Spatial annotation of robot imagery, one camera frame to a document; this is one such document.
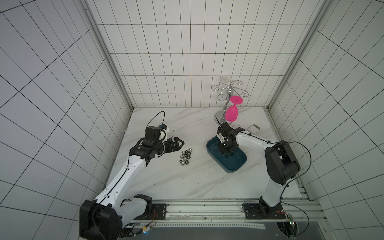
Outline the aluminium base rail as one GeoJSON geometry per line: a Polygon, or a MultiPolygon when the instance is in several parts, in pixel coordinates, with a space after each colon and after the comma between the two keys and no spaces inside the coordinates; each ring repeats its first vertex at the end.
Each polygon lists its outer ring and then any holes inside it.
{"type": "Polygon", "coordinates": [[[262,218],[255,210],[247,210],[246,205],[254,206],[257,199],[234,200],[168,200],[159,201],[157,220],[136,220],[136,227],[150,224],[151,228],[181,227],[245,227],[264,229],[266,223],[288,222],[293,220],[302,230],[307,224],[323,222],[325,213],[316,201],[307,198],[285,198],[282,210],[270,218],[262,218]]]}

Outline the chrome glass hanger stand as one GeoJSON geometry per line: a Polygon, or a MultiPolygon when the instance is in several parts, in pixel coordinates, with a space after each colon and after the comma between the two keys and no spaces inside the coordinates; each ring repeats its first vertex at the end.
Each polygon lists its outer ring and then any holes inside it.
{"type": "Polygon", "coordinates": [[[212,91],[218,93],[217,100],[224,103],[222,109],[215,113],[215,122],[220,125],[227,122],[227,111],[234,104],[231,101],[232,97],[240,97],[242,100],[247,98],[250,94],[247,90],[242,89],[243,82],[240,80],[230,80],[229,77],[221,76],[217,85],[212,85],[212,91]]]}

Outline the small white box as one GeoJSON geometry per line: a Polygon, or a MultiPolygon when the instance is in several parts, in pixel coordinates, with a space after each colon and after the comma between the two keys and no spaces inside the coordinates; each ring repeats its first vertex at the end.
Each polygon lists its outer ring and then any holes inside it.
{"type": "Polygon", "coordinates": [[[252,124],[251,126],[249,126],[247,128],[247,131],[253,135],[256,135],[260,130],[261,130],[261,128],[259,126],[257,126],[256,124],[252,124]]]}

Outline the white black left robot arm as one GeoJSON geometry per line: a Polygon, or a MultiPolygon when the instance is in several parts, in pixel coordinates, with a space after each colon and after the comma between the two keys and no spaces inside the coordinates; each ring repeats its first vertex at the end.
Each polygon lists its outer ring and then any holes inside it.
{"type": "Polygon", "coordinates": [[[136,218],[156,219],[152,198],[137,194],[132,199],[125,194],[137,176],[153,158],[177,152],[184,141],[170,136],[170,127],[146,127],[145,136],[129,150],[121,170],[93,201],[82,203],[79,213],[79,235],[87,240],[117,240],[131,235],[136,218]]]}

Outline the pink plastic wine glass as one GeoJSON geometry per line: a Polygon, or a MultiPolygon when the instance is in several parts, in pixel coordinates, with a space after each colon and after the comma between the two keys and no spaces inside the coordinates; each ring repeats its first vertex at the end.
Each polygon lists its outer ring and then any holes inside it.
{"type": "Polygon", "coordinates": [[[228,122],[235,122],[239,115],[239,110],[237,105],[241,105],[243,103],[243,99],[239,96],[232,96],[230,98],[230,102],[233,105],[226,110],[225,120],[228,122]]]}

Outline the small clear glass jar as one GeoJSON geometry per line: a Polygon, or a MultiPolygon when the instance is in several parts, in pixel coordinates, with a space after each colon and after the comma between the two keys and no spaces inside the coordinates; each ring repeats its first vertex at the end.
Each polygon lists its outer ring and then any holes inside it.
{"type": "Polygon", "coordinates": [[[173,128],[173,127],[168,127],[168,139],[171,138],[175,138],[177,136],[177,129],[173,128]]]}

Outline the teal plastic storage box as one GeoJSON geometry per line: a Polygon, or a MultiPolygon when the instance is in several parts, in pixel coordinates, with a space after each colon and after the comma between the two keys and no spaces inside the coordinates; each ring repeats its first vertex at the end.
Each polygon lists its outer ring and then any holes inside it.
{"type": "Polygon", "coordinates": [[[234,173],[247,162],[247,155],[240,148],[237,148],[233,152],[221,154],[218,148],[219,143],[219,139],[213,137],[207,142],[206,148],[208,154],[224,169],[225,172],[230,174],[234,173]]]}

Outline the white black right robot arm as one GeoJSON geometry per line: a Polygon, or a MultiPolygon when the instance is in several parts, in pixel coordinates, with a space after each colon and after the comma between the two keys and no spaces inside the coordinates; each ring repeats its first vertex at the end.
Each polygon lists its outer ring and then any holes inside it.
{"type": "Polygon", "coordinates": [[[286,141],[272,143],[254,135],[236,131],[217,133],[217,137],[220,141],[219,152],[222,154],[230,153],[239,146],[265,154],[269,181],[259,199],[258,212],[262,218],[269,218],[281,206],[284,190],[301,169],[290,143],[286,141]]]}

